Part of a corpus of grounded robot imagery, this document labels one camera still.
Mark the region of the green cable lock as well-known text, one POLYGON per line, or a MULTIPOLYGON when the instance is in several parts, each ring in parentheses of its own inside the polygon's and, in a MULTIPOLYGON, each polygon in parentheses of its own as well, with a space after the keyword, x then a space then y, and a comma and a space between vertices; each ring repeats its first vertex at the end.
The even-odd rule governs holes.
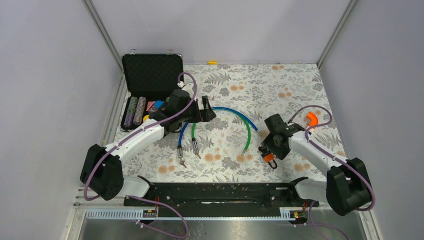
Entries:
POLYGON ((211 122, 194 123, 189 128, 191 152, 206 162, 244 158, 255 128, 240 113, 219 109, 211 122))

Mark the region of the orange black padlock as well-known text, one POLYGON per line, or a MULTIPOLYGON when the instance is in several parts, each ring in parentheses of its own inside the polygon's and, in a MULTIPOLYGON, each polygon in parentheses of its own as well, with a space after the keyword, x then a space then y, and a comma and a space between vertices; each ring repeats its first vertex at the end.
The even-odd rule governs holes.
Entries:
POLYGON ((273 170, 278 167, 275 156, 270 151, 263 152, 261 157, 273 170))

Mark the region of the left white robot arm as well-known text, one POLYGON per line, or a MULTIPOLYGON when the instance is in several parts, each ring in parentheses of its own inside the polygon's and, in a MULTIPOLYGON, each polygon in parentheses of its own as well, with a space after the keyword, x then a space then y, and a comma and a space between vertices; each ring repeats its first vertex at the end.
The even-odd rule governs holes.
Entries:
POLYGON ((80 181, 84 184, 83 197, 87 201, 102 198, 109 201, 116 196, 136 197, 144 206, 152 204, 155 192, 142 177, 124 175, 123 167, 137 153, 154 142, 176 132, 183 123, 210 122, 217 115, 208 97, 202 96, 202 108, 195 94, 175 90, 149 118, 123 138, 106 146, 92 145, 85 158, 80 181))

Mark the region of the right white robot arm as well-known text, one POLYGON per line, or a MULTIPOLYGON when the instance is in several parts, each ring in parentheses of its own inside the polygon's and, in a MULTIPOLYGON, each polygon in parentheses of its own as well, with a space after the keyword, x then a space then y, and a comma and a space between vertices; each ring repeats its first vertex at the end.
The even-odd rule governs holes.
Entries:
POLYGON ((332 153, 320 143, 313 142, 309 133, 297 123, 286 123, 279 114, 265 119, 269 131, 258 148, 261 157, 272 169, 276 160, 295 152, 311 162, 324 176, 324 181, 300 177, 290 182, 287 201, 293 206, 305 200, 328 204, 340 216, 367 210, 375 203, 366 166, 359 158, 348 159, 332 153))

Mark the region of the floral table mat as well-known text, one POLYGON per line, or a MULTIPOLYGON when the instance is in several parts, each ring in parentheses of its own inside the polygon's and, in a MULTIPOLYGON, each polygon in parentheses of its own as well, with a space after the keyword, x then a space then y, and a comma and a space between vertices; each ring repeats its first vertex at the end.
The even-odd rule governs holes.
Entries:
POLYGON ((280 114, 307 127, 313 112, 321 123, 329 120, 329 100, 318 68, 313 64, 186 65, 196 79, 198 96, 208 96, 218 110, 246 117, 255 131, 244 158, 206 162, 192 153, 190 127, 183 137, 172 133, 142 149, 125 166, 129 176, 151 182, 290 182, 299 177, 324 180, 306 158, 291 152, 272 169, 261 158, 259 144, 268 135, 265 119, 280 114))

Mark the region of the black poker chip case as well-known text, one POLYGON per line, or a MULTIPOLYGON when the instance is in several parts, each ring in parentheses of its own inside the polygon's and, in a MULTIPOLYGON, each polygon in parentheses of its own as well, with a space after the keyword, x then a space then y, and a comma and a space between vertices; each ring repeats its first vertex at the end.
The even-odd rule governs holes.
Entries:
POLYGON ((177 77, 184 71, 183 57, 178 53, 127 53, 121 61, 129 97, 120 128, 130 131, 178 88, 177 77))

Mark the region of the orange white blue toy block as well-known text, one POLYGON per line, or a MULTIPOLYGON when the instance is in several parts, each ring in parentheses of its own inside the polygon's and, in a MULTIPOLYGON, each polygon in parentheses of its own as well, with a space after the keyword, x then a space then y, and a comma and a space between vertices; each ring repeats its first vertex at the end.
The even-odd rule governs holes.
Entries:
POLYGON ((316 128, 316 125, 319 124, 318 117, 312 111, 310 111, 307 113, 305 118, 308 120, 307 126, 310 128, 310 131, 314 131, 316 128))

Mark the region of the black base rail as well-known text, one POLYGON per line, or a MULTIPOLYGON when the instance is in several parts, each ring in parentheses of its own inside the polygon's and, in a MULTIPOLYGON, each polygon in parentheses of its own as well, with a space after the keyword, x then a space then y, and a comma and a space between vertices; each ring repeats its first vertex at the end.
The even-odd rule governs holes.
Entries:
POLYGON ((153 183, 147 200, 158 200, 185 218, 280 217, 280 209, 319 206, 301 199, 290 183, 153 183))

